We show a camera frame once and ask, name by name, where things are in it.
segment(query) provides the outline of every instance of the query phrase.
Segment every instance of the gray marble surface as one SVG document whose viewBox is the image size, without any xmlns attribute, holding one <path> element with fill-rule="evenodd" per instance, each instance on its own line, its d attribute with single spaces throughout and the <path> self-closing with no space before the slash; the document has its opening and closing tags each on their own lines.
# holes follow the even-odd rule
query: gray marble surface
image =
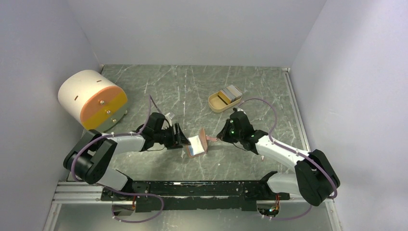
<svg viewBox="0 0 408 231">
<path fill-rule="evenodd" d="M 300 131 L 291 105 L 289 91 L 281 68 L 245 66 L 185 65 L 105 65 L 102 75 L 122 87 L 128 97 L 128 114 L 109 132 L 135 130 L 147 116 L 148 94 L 164 114 L 173 112 L 187 137 L 203 127 L 215 136 L 232 113 L 229 109 L 214 113 L 208 107 L 208 96 L 233 84 L 243 91 L 243 98 L 263 98 L 278 112 L 273 137 L 302 149 Z M 249 101 L 241 107 L 255 129 L 268 131 L 273 111 L 261 101 Z M 161 149 L 155 145 L 151 149 Z M 210 143 L 208 153 L 189 158 L 184 151 L 162 150 L 131 152 L 113 157 L 111 167 L 134 180 L 256 180 L 271 170 L 287 172 L 278 162 L 252 152 L 245 152 L 224 142 Z"/>
</svg>

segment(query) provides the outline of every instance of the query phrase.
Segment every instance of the wall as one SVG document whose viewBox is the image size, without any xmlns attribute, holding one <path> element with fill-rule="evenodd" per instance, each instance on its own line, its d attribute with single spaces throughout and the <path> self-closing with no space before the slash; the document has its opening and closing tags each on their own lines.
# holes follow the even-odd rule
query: wall
<svg viewBox="0 0 408 231">
<path fill-rule="evenodd" d="M 103 64 L 289 67 L 326 0 L 68 0 Z"/>
<path fill-rule="evenodd" d="M 64 0 L 0 3 L 0 230 L 42 230 L 81 126 L 59 105 L 68 77 L 99 64 Z"/>
<path fill-rule="evenodd" d="M 408 1 L 328 0 L 291 78 L 345 231 L 408 230 Z"/>
</svg>

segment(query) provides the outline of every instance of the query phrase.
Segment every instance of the marble table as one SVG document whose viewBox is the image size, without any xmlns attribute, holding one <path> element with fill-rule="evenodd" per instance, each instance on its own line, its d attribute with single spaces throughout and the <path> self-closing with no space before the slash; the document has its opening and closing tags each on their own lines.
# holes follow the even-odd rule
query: marble table
<svg viewBox="0 0 408 231">
<path fill-rule="evenodd" d="M 233 84 L 243 98 L 263 98 L 276 107 L 278 124 L 273 137 L 304 149 L 293 102 L 281 68 L 253 66 L 105 65 L 102 75 L 126 92 L 128 114 L 109 132 L 135 130 L 147 116 L 149 94 L 161 111 L 173 112 L 187 137 L 204 128 L 215 136 L 232 113 L 214 113 L 208 96 Z M 255 129 L 268 131 L 273 111 L 261 101 L 242 105 Z M 152 150 L 161 149 L 155 145 Z M 130 152 L 112 158 L 110 166 L 134 180 L 258 180 L 272 170 L 287 172 L 278 162 L 245 152 L 222 141 L 210 143 L 208 153 L 189 158 L 182 149 Z"/>
</svg>

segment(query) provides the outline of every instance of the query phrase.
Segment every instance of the wooden tray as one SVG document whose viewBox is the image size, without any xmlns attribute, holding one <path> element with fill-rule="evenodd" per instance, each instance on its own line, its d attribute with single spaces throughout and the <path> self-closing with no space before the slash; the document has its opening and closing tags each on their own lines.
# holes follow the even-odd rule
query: wooden tray
<svg viewBox="0 0 408 231">
<path fill-rule="evenodd" d="M 227 110 L 228 108 L 233 107 L 234 105 L 237 105 L 239 102 L 241 102 L 242 97 L 239 100 L 236 100 L 230 104 L 225 104 L 219 97 L 218 97 L 218 92 L 210 95 L 208 97 L 208 106 L 210 106 L 211 110 L 216 113 L 223 112 Z"/>
</svg>

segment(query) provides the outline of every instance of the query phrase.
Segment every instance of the white wall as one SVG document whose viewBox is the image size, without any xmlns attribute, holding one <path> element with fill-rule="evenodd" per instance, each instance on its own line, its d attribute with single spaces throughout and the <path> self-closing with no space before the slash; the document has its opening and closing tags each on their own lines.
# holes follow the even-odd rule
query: white wall
<svg viewBox="0 0 408 231">
<path fill-rule="evenodd" d="M 98 70 L 65 0 L 0 3 L 0 230 L 42 230 L 81 126 L 59 105 L 68 77 Z"/>
<path fill-rule="evenodd" d="M 103 64 L 289 67 L 326 0 L 68 0 Z"/>
<path fill-rule="evenodd" d="M 291 78 L 345 231 L 408 230 L 408 1 L 328 0 Z"/>
</svg>

